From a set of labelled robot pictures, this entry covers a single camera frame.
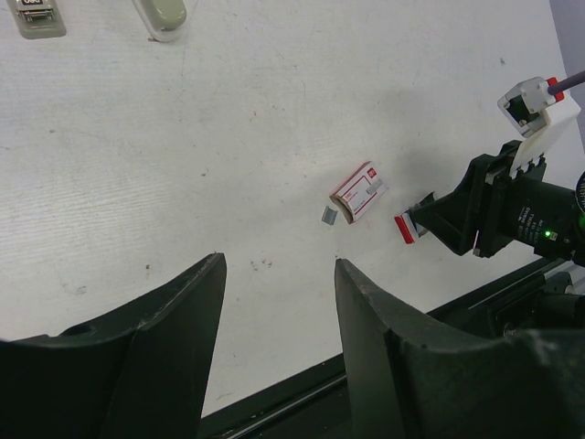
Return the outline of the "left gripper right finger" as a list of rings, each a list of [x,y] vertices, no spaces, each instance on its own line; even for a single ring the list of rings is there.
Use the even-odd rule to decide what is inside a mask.
[[[335,264],[357,438],[581,438],[584,298],[565,273],[430,313]]]

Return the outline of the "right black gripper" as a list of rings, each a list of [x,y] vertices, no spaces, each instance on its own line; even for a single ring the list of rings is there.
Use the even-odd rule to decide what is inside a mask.
[[[584,199],[543,180],[544,158],[510,177],[519,146],[510,141],[474,158],[453,192],[431,192],[409,208],[410,219],[457,255],[490,258],[516,241],[538,256],[584,264]]]

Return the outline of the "olive green stapler cover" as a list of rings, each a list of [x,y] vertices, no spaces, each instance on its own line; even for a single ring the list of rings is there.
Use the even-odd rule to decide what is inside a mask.
[[[170,43],[178,39],[187,17],[183,0],[132,0],[132,3],[153,40]]]

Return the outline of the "red white staple box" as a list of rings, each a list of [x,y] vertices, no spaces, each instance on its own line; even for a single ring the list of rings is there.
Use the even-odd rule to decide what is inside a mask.
[[[388,190],[373,161],[364,162],[339,184],[329,198],[340,208],[346,222],[353,224]]]

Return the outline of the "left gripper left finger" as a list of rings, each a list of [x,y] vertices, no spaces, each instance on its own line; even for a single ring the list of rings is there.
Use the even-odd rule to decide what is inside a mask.
[[[3,342],[1,435],[196,437],[226,280],[212,253],[57,336]]]

